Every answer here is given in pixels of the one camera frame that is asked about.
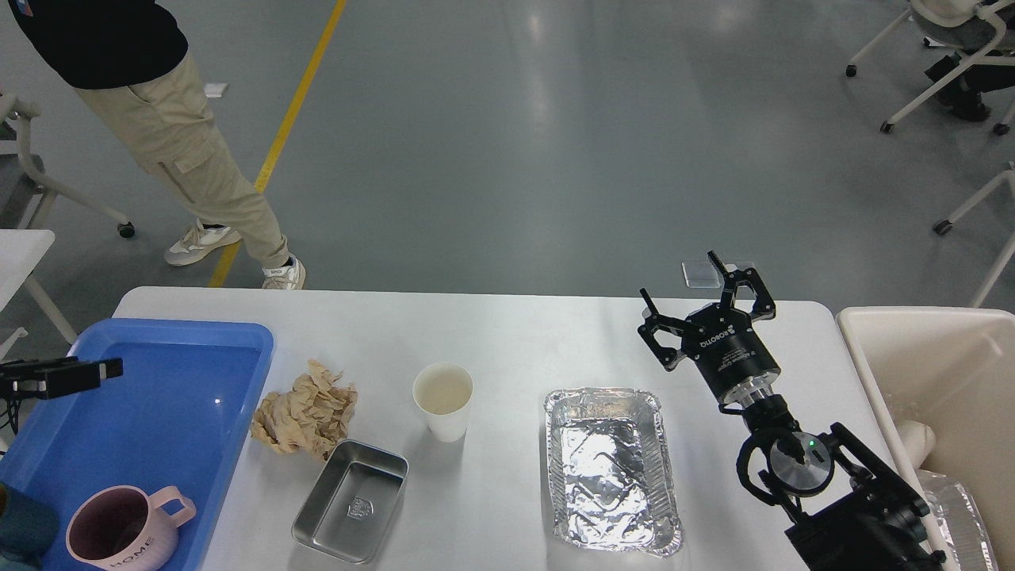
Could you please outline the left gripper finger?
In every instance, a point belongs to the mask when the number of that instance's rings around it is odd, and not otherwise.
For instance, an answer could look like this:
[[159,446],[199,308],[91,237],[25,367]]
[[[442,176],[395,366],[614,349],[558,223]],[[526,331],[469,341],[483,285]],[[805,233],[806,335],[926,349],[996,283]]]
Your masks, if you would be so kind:
[[101,381],[122,376],[123,360],[81,361],[77,357],[54,360],[14,360],[1,365],[4,399],[55,399],[92,390]]

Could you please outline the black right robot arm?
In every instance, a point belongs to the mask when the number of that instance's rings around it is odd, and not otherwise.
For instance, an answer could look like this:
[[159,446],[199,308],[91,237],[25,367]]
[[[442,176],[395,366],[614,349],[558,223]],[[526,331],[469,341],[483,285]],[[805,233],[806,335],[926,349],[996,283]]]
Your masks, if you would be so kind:
[[758,271],[728,270],[717,253],[707,256],[722,279],[720,300],[677,318],[641,289],[638,334],[667,371],[692,361],[718,410],[743,420],[739,483],[783,509],[791,521],[784,534],[810,570],[942,570],[946,553],[924,548],[923,496],[845,425],[804,431],[772,389],[782,369],[756,322],[775,318],[776,303]]

